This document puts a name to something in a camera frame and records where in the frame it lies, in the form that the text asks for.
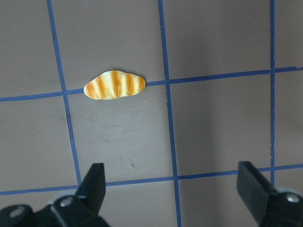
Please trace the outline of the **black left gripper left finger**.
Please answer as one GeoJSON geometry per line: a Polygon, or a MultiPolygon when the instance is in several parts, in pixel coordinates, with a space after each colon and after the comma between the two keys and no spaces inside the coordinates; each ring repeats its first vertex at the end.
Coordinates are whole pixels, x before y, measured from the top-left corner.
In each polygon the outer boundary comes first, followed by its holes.
{"type": "Polygon", "coordinates": [[[60,227],[105,227],[99,211],[106,193],[104,164],[94,163],[72,195],[58,198],[50,206],[60,227]]]}

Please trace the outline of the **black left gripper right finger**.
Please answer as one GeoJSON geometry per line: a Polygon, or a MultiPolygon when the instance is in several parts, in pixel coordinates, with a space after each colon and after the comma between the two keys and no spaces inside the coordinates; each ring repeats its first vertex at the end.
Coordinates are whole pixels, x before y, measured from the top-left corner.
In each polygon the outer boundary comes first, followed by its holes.
{"type": "Polygon", "coordinates": [[[303,196],[274,187],[249,161],[238,163],[237,192],[259,227],[303,225],[303,196]]]}

